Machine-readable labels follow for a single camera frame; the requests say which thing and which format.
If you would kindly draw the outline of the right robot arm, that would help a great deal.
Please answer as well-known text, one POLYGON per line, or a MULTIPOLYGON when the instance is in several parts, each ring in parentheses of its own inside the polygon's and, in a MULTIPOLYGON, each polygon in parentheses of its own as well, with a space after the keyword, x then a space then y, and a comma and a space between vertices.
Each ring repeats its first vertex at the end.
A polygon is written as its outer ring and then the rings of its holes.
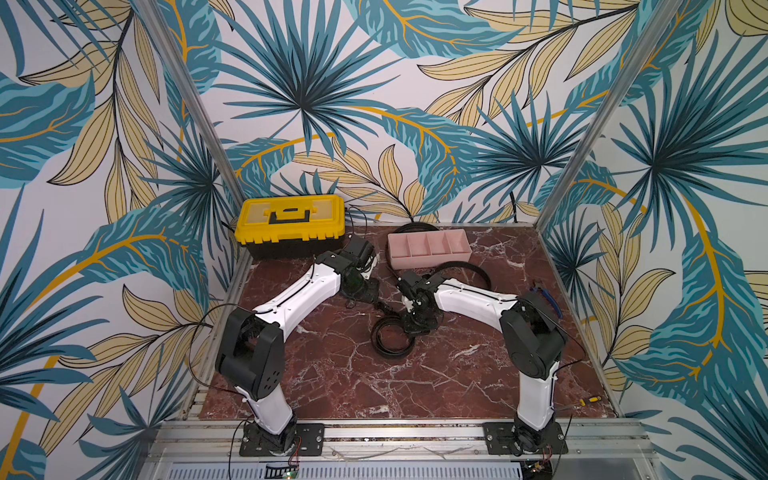
POLYGON ((535 433, 554 417, 554 389, 567 335, 556 312, 541 295, 502 294, 434 274, 402 273, 397 288, 405 299, 404 330, 411 336, 437 328, 442 313, 463 315, 503 335, 508 356, 519 373, 516 423, 535 433))

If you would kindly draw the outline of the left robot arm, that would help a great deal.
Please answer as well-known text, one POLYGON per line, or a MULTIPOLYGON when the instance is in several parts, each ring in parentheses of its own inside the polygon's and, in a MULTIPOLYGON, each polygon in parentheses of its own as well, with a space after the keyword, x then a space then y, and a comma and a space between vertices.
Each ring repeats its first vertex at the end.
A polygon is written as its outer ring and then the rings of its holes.
POLYGON ((355 302, 378 301, 373 244, 353 235, 339 251, 314 259, 295 283, 253 310, 236 308, 226 320, 215 368, 243 397, 256 424, 282 435, 295 415, 280 387, 285 368, 285 341, 327 299, 338 294, 355 302))

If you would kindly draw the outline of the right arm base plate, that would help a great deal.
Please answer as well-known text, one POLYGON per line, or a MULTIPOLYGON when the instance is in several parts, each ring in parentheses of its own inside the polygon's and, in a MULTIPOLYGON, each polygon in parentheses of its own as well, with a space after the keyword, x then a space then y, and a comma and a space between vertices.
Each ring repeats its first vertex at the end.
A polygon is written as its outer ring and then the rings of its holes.
POLYGON ((566 454, 569 451, 560 424, 551 420, 542 430, 517 421, 485 422, 483 437, 490 455, 566 454))

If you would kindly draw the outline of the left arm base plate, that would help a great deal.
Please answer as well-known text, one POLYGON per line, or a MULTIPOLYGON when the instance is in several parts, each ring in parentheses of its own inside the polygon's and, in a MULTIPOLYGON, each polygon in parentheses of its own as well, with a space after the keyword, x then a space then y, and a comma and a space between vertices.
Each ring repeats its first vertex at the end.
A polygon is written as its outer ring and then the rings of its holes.
POLYGON ((322 423, 289 424, 280 434, 272 434, 255 422, 248 423, 239 447, 242 457, 278 457, 297 453, 300 457, 319 457, 325 440, 322 423))

